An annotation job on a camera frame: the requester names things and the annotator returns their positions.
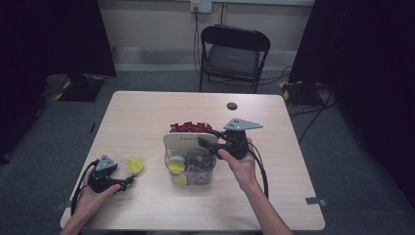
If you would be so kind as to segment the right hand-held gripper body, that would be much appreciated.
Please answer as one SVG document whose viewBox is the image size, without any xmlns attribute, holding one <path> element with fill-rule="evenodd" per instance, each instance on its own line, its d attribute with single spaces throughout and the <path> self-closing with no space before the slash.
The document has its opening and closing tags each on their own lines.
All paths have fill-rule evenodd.
<svg viewBox="0 0 415 235">
<path fill-rule="evenodd" d="M 219 137 L 225 141 L 223 149 L 229 152 L 235 159 L 241 160 L 249 149 L 246 131 L 263 128 L 263 125 L 249 120 L 232 118 L 223 128 L 224 130 L 219 132 Z"/>
</svg>

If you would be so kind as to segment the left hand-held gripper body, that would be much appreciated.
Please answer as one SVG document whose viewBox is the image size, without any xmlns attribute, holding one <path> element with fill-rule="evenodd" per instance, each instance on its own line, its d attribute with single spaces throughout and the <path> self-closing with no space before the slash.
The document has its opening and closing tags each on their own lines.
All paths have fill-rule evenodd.
<svg viewBox="0 0 415 235">
<path fill-rule="evenodd" d="M 88 178 L 88 185 L 96 193 L 106 191 L 112 185 L 120 184 L 118 179 L 111 179 L 111 174 L 116 170 L 117 163 L 108 155 L 103 155 L 94 167 Z"/>
</svg>

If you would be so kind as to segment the clear compartment organizer box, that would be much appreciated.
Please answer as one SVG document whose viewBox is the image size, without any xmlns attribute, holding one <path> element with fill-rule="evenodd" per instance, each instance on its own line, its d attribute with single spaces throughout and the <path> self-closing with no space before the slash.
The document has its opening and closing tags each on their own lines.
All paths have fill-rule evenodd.
<svg viewBox="0 0 415 235">
<path fill-rule="evenodd" d="M 181 156 L 186 160 L 186 168 L 182 172 L 170 173 L 171 181 L 178 185 L 206 185 L 212 182 L 213 171 L 216 165 L 216 156 L 208 149 L 200 147 L 198 138 L 202 137 L 210 143 L 218 143 L 218 138 L 208 133 L 173 132 L 163 137 L 164 164 L 167 168 L 168 159 L 172 156 Z M 193 164 L 195 156 L 203 156 L 206 164 Z"/>
</svg>

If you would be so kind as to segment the person's left hand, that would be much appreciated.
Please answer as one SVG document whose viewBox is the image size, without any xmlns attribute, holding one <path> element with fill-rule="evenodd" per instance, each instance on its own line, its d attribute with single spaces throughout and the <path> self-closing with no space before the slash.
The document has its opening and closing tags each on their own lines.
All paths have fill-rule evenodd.
<svg viewBox="0 0 415 235">
<path fill-rule="evenodd" d="M 91 218 L 100 209 L 101 205 L 120 189 L 120 185 L 116 184 L 104 192 L 96 193 L 88 184 L 88 177 L 91 172 L 92 170 L 89 170 L 83 179 L 76 208 L 72 216 L 81 221 L 87 221 Z"/>
</svg>

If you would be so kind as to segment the person's right hand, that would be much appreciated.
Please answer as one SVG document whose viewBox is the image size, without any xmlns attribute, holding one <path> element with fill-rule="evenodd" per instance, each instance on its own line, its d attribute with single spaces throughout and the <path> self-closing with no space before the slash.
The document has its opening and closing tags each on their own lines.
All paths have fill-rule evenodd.
<svg viewBox="0 0 415 235">
<path fill-rule="evenodd" d="M 230 169 L 234 173 L 236 180 L 239 183 L 240 188 L 246 194 L 249 194 L 253 190 L 258 190 L 260 188 L 255 174 L 255 159 L 250 152 L 247 152 L 247 154 L 241 160 L 237 160 L 224 149 L 219 149 L 218 154 L 224 161 L 228 163 Z"/>
</svg>

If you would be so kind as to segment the black stand base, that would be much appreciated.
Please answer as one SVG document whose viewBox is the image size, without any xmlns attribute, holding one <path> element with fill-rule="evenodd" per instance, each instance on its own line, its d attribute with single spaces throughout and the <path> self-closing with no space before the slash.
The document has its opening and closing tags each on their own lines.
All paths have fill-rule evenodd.
<svg viewBox="0 0 415 235">
<path fill-rule="evenodd" d="M 317 89 L 299 81 L 290 83 L 283 81 L 279 83 L 283 98 L 292 106 L 322 106 L 324 102 Z"/>
<path fill-rule="evenodd" d="M 69 81 L 55 97 L 56 101 L 93 103 L 105 79 L 97 75 L 69 74 Z"/>
</svg>

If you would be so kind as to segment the black folding chair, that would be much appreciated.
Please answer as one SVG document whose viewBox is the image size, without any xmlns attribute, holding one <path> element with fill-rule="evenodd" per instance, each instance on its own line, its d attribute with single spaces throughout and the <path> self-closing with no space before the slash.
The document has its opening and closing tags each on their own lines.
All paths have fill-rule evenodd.
<svg viewBox="0 0 415 235">
<path fill-rule="evenodd" d="M 223 24 L 205 27 L 201 33 L 202 60 L 199 90 L 206 75 L 247 82 L 257 91 L 270 40 L 260 31 Z"/>
</svg>

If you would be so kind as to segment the dark curtain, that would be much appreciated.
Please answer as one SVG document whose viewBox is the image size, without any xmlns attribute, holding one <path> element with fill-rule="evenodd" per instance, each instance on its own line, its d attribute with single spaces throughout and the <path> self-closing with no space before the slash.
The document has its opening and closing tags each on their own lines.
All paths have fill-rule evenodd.
<svg viewBox="0 0 415 235">
<path fill-rule="evenodd" d="M 289 80 L 334 87 L 415 210 L 415 0 L 314 0 Z"/>
</svg>

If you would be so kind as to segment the white wall socket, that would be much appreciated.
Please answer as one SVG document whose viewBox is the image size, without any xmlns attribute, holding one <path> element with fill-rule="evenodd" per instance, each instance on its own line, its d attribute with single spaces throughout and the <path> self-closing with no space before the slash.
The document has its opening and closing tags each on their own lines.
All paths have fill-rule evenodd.
<svg viewBox="0 0 415 235">
<path fill-rule="evenodd" d="M 192 13 L 210 14 L 212 12 L 212 2 L 210 0 L 191 0 L 190 11 Z"/>
</svg>

